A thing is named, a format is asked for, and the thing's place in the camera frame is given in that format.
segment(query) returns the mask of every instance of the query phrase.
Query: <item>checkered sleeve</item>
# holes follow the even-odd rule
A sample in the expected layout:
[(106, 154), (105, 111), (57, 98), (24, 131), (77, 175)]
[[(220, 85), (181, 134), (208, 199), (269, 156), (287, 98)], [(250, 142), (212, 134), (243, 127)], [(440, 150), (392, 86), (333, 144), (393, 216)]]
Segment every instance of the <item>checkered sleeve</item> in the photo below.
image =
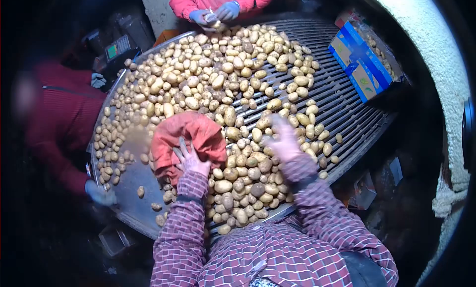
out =
[[(310, 169), (311, 165), (315, 163), (303, 154), (286, 163), (284, 174), (292, 181), (306, 181), (311, 176), (309, 170), (317, 171), (317, 167)], [(325, 181), (310, 182), (295, 195), (294, 202), (309, 236), (328, 242), (341, 252), (360, 252), (370, 257), (380, 266), (388, 286), (396, 285), (398, 271), (389, 250), (365, 228), (357, 215), (334, 197)]]
[[(186, 172), (177, 184), (179, 195), (201, 198), (208, 179)], [(178, 201), (170, 207), (167, 221), (154, 243), (154, 268), (150, 286), (195, 286), (205, 263), (205, 211), (195, 201)]]

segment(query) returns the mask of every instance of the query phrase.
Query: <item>plaid shirt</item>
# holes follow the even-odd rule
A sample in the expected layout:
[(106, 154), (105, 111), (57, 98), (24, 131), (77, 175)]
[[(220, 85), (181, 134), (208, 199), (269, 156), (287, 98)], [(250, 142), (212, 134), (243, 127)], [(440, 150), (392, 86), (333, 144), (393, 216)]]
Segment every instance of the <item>plaid shirt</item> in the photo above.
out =
[[(305, 182), (317, 173), (312, 159), (302, 154), (283, 170), (290, 182)], [(202, 198), (208, 191), (203, 175), (186, 172), (178, 194)], [(374, 260), (388, 286), (398, 272), (389, 250), (334, 197), (325, 181), (310, 183), (297, 195), (306, 234), (290, 220), (249, 224), (216, 242), (205, 260), (205, 212), (191, 201), (170, 208), (163, 231), (154, 244), (151, 286), (248, 286), (256, 277), (282, 287), (352, 286), (344, 251), (360, 252)]]

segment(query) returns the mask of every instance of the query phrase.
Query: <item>concrete pillar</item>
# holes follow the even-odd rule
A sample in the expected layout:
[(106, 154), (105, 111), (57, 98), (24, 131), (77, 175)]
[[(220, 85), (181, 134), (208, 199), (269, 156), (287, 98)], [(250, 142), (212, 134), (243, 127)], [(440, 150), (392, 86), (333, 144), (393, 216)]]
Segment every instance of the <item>concrete pillar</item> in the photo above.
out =
[(169, 6), (169, 0), (142, 0), (142, 2), (156, 38), (163, 30), (176, 28), (178, 19)]

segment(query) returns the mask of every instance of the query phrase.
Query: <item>orange sack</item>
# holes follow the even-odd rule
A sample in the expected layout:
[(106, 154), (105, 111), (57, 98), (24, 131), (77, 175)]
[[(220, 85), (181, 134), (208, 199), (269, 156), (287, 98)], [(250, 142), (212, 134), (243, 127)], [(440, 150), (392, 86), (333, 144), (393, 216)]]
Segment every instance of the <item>orange sack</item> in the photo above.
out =
[(227, 159), (226, 142), (221, 136), (221, 127), (198, 112), (184, 112), (173, 115), (157, 125), (150, 144), (154, 159), (155, 175), (168, 176), (170, 183), (176, 185), (183, 172), (175, 167), (180, 160), (172, 151), (179, 147), (179, 137), (183, 136), (190, 150), (190, 141), (200, 160), (212, 162), (211, 168), (218, 168)]

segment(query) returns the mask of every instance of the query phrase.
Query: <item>gray glove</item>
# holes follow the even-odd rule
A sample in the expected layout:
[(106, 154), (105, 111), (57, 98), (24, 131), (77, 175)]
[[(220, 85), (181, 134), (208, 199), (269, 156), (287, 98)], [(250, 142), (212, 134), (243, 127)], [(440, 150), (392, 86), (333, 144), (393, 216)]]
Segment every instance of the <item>gray glove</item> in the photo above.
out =
[(102, 186), (99, 187), (92, 179), (86, 181), (84, 190), (94, 202), (100, 205), (110, 207), (118, 202), (114, 190), (106, 191)]
[(106, 79), (102, 74), (93, 73), (91, 75), (91, 86), (94, 88), (100, 88), (106, 84)]

